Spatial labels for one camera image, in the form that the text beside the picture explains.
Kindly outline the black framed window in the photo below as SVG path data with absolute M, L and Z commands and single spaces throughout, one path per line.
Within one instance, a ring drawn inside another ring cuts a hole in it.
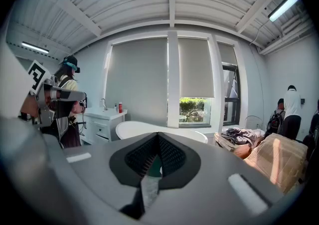
M 224 119 L 223 125 L 239 125 L 241 109 L 241 89 L 238 66 L 223 63 L 224 76 Z

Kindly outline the white vanity cabinet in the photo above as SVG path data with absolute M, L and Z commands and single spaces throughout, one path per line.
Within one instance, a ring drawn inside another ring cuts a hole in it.
M 125 122 L 127 110 L 116 113 L 114 108 L 87 108 L 84 113 L 86 128 L 80 134 L 82 145 L 104 144 L 117 141 L 120 138 L 116 133 L 118 124 Z

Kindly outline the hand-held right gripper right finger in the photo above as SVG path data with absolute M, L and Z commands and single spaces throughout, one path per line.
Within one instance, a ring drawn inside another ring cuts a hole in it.
M 162 168 L 160 190 L 185 187 L 201 167 L 201 158 L 197 152 L 163 132 L 159 132 L 159 157 Z

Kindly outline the white bathtub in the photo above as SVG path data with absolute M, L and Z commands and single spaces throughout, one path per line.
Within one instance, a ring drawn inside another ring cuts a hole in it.
M 117 136 L 121 140 L 135 137 L 141 134 L 154 132 L 170 133 L 174 135 L 187 137 L 205 144 L 208 143 L 208 138 L 204 134 L 189 129 L 161 127 L 138 121 L 125 121 L 116 126 Z

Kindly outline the grey clothes pile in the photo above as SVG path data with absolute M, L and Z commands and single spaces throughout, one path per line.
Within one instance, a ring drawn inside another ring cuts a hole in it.
M 252 130 L 234 127 L 222 132 L 221 136 L 234 145 L 249 144 L 253 146 L 257 139 L 263 136 L 263 131 L 260 129 Z

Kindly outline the glass window pane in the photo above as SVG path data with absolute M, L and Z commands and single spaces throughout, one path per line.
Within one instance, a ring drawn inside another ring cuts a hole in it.
M 179 99 L 180 125 L 209 125 L 210 115 L 210 98 L 181 97 Z

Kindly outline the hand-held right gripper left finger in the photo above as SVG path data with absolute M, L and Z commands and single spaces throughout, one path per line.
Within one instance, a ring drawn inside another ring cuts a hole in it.
M 139 188 L 159 152 L 157 132 L 119 149 L 109 160 L 112 173 L 122 185 Z

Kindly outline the person's left hand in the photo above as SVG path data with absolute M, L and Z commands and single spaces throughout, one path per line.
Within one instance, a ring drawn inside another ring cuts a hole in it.
M 50 103 L 51 103 L 50 91 L 45 91 L 45 102 L 47 106 L 50 106 Z M 30 116 L 34 118 L 38 117 L 39 108 L 34 95 L 30 95 L 30 94 L 27 95 L 20 111 L 21 113 L 29 114 Z

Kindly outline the flat cardboard box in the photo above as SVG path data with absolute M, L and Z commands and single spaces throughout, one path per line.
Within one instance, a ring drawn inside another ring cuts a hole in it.
M 260 137 L 263 138 L 265 135 L 265 132 L 261 129 L 254 129 L 253 132 L 257 135 L 258 138 L 260 138 Z M 216 142 L 216 144 L 215 144 L 216 146 L 219 146 L 219 147 L 226 149 L 227 151 L 230 151 L 230 152 L 234 152 L 237 148 L 242 147 L 242 146 L 244 146 L 244 147 L 250 146 L 250 144 L 248 142 L 244 145 L 233 144 L 229 140 L 225 139 L 222 136 L 222 133 L 220 133 L 220 132 L 214 133 L 214 139 Z

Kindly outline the narrow roller blind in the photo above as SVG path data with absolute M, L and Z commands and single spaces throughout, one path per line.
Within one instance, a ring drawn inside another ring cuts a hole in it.
M 217 45 L 219 48 L 222 63 L 237 66 L 237 59 L 234 47 L 222 42 L 218 42 Z

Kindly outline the ceiling tube light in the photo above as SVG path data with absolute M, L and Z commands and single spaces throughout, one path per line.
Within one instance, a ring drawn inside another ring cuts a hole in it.
M 282 14 L 290 9 L 298 0 L 283 0 L 269 15 L 271 22 L 276 21 Z
M 49 50 L 41 48 L 41 47 L 38 47 L 36 45 L 30 44 L 30 43 L 27 43 L 27 42 L 22 42 L 21 45 L 24 46 L 24 47 L 28 47 L 28 48 L 37 50 L 39 52 L 45 53 L 45 54 L 49 53 Z

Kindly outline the black backpack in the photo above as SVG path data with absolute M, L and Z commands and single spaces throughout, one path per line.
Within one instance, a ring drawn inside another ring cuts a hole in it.
M 280 110 L 279 112 L 276 110 L 272 114 L 267 127 L 266 127 L 266 133 L 267 134 L 280 134 L 283 126 L 283 113 L 284 110 Z

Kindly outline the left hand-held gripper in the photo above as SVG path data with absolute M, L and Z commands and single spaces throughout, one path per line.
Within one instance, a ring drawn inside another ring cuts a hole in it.
M 50 109 L 51 101 L 82 101 L 86 98 L 85 92 L 57 87 L 57 77 L 51 75 L 36 60 L 33 61 L 27 72 L 33 80 L 29 93 L 35 98 L 38 106 L 38 120 L 32 121 L 36 128 L 49 127 L 52 124 L 55 111 Z

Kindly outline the medium roller blind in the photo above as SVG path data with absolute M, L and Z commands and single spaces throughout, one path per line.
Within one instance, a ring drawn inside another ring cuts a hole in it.
M 178 39 L 180 97 L 213 98 L 213 73 L 208 40 Z

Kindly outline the large taped cardboard box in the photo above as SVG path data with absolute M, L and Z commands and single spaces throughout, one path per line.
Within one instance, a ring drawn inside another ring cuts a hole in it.
M 244 161 L 286 194 L 303 175 L 307 151 L 303 143 L 271 134 Z

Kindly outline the wide roller blind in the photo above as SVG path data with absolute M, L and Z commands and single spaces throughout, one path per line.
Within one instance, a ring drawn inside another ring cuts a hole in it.
M 116 44 L 109 60 L 106 103 L 122 103 L 125 120 L 166 126 L 167 39 Z

